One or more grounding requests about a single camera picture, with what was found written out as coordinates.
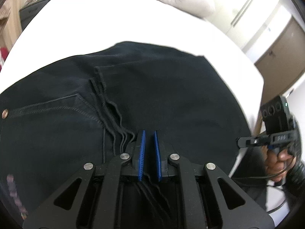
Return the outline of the operator right hand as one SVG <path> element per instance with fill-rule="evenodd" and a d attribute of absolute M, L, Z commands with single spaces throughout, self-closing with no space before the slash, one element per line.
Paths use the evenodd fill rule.
<path fill-rule="evenodd" d="M 265 169 L 267 176 L 280 173 L 286 167 L 288 167 L 285 172 L 277 176 L 270 177 L 269 180 L 273 182 L 280 182 L 282 179 L 286 179 L 289 170 L 294 167 L 297 157 L 289 155 L 287 149 L 282 150 L 278 154 L 274 153 L 270 149 L 267 149 L 267 146 L 262 146 L 261 150 L 265 161 Z"/>

